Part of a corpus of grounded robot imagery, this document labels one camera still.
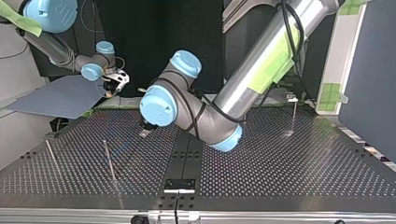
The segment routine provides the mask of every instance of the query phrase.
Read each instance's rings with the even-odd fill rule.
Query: vertical post
[[[108,166],[110,167],[111,176],[113,177],[113,180],[116,181],[117,179],[116,179],[116,175],[114,174],[113,162],[111,161],[110,152],[108,151],[108,145],[107,145],[107,141],[106,140],[103,140],[103,145],[105,147],[107,161],[108,161]]]
[[[52,151],[52,146],[50,145],[50,140],[46,140],[46,143],[47,143],[47,148],[49,149],[49,154],[50,154],[50,157],[53,159],[53,160],[56,160],[56,158],[55,158],[55,154],[53,154],[53,151]]]

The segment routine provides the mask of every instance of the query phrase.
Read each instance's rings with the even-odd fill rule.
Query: black cable
[[[262,105],[264,104],[265,100],[268,98],[268,95],[270,94],[270,91],[273,89],[273,87],[274,87],[274,84],[272,84],[270,86],[270,88],[267,90],[267,92],[264,94],[264,96],[262,97],[262,101],[260,102],[259,106],[257,107],[256,112],[254,112],[252,118],[255,118],[256,115],[259,113],[260,108],[262,108]]]
[[[346,224],[344,220],[340,219],[334,222],[334,224]]]
[[[177,214],[178,196],[179,196],[179,195],[177,195],[177,200],[176,200],[176,204],[175,204],[175,211],[174,211],[174,214],[175,214],[175,223],[176,223],[176,224],[178,224],[178,214]]]
[[[200,140],[200,138],[199,138],[199,131],[198,131],[198,123],[197,123],[197,120],[195,120],[194,113],[193,113],[193,111],[192,111],[191,105],[190,105],[189,101],[187,100],[186,96],[183,94],[183,92],[181,92],[181,90],[177,87],[177,85],[175,85],[175,83],[173,83],[172,81],[170,81],[170,80],[168,80],[168,79],[166,79],[166,78],[157,77],[157,78],[155,78],[154,80],[152,80],[151,84],[154,83],[154,82],[156,82],[156,81],[158,81],[158,80],[164,81],[164,82],[166,82],[167,84],[169,84],[169,85],[170,85],[171,87],[173,87],[173,89],[175,89],[175,91],[177,91],[177,93],[180,95],[180,97],[182,98],[184,104],[186,105],[187,109],[189,110],[189,113],[190,113],[190,116],[191,116],[191,122],[192,122],[192,124],[193,124],[193,126],[194,126],[194,130],[195,130],[195,137],[196,137],[198,140]]]
[[[29,44],[28,44],[28,43],[26,43],[26,46],[25,46],[25,48],[23,49],[23,51],[21,51],[21,52],[19,52],[19,53],[16,53],[16,54],[13,54],[13,55],[6,56],[6,57],[1,57],[0,60],[2,60],[2,59],[9,59],[9,58],[14,58],[14,57],[20,56],[21,54],[23,54],[23,53],[27,50],[27,47],[29,47]]]
[[[205,96],[202,91],[198,91],[198,90],[194,90],[195,92],[197,92],[200,96],[202,96],[207,103],[212,106],[219,114],[221,114],[224,118],[234,122],[234,123],[245,123],[247,120],[246,119],[234,119],[233,117],[229,116],[228,114],[224,113],[217,105],[215,105],[213,102],[211,102],[209,100],[209,98],[207,98],[207,96]]]
[[[290,42],[291,51],[293,53],[292,59],[294,61],[297,77],[300,79],[301,85],[303,86],[304,91],[306,92],[306,94],[308,95],[308,97],[310,98],[312,103],[315,106],[317,106],[316,103],[314,102],[314,99],[309,95],[309,92],[307,91],[307,89],[306,89],[306,87],[305,87],[305,85],[303,83],[303,79],[302,79],[300,50],[302,49],[303,43],[304,43],[304,27],[303,27],[303,24],[302,24],[299,16],[297,15],[297,13],[293,9],[293,7],[291,7],[290,5],[286,4],[286,0],[282,0],[281,8],[282,8],[282,13],[283,13],[283,20],[285,22],[286,31],[287,31],[287,34],[288,34],[288,39],[289,39],[289,42]],[[293,34],[292,34],[292,31],[291,31],[291,28],[290,28],[288,12],[296,20],[296,24],[297,24],[298,30],[300,32],[300,41],[299,41],[298,50],[297,50],[297,48],[295,46],[294,39],[293,39]]]

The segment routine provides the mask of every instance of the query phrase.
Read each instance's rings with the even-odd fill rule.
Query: metal rod
[[[294,103],[293,120],[295,120],[295,119],[296,119],[296,113],[297,113],[297,104],[298,104],[298,101],[296,101],[296,102]]]
[[[46,143],[47,143],[47,148],[49,149],[49,154],[50,154],[51,158],[53,160],[56,160],[55,155],[53,154],[53,151],[52,151],[52,147],[50,145],[50,141],[48,139],[46,140]]]
[[[113,180],[117,181],[116,175],[114,174],[113,162],[111,161],[110,152],[108,150],[108,145],[107,145],[107,141],[106,140],[103,140],[103,145],[105,147],[107,160],[108,160],[108,166],[110,167],[111,176],[113,177]]]

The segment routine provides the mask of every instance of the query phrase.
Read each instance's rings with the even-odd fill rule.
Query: gray panel
[[[91,82],[83,76],[62,77],[18,99],[11,110],[51,117],[77,119],[104,95],[103,80]]]
[[[249,117],[230,153],[191,142],[192,209],[396,212],[396,174],[326,119],[299,109],[293,123],[292,107]]]
[[[144,139],[138,136],[139,118],[138,111],[98,111],[51,143],[56,161],[45,148],[25,155],[0,173],[0,205],[17,206],[20,198],[28,207],[157,208],[178,128],[159,129]]]
[[[361,139],[396,161],[396,1],[368,4],[339,119]]]

